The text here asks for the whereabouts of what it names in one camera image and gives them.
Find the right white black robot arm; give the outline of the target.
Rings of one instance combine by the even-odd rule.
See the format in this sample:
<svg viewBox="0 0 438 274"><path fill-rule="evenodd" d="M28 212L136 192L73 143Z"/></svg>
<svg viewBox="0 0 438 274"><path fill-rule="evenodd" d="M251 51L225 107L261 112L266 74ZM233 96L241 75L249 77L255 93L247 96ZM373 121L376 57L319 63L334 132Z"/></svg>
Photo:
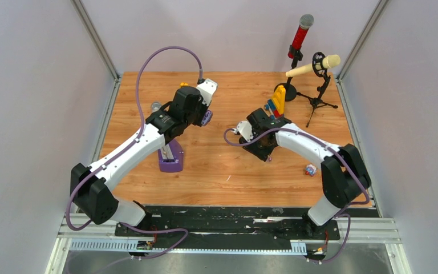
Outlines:
<svg viewBox="0 0 438 274"><path fill-rule="evenodd" d="M258 108L234 129L242 147L264 162L276 147L285 148L307 159L321 173L323 195L307 212L303 222L306 236L318 238L329 222L358 196L370 201L367 189L371 178L352 144L339 146L321 140L299 128L291 120L272 118Z"/></svg>

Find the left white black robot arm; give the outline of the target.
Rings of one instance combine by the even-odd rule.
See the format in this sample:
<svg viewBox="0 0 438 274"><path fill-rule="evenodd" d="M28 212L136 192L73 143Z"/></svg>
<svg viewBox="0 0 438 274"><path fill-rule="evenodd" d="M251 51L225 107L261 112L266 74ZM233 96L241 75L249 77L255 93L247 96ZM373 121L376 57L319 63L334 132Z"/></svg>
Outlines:
<svg viewBox="0 0 438 274"><path fill-rule="evenodd" d="M94 224L106 221L127 223L139 236L147 235L152 220L137 202L118 199L112 190L133 168L150 154L183 134L190 125L204 126L217 84L210 79L193 86L182 86L172 101L152 111L130 138L104 158L87 166L78 163L71 170L72 201Z"/></svg>

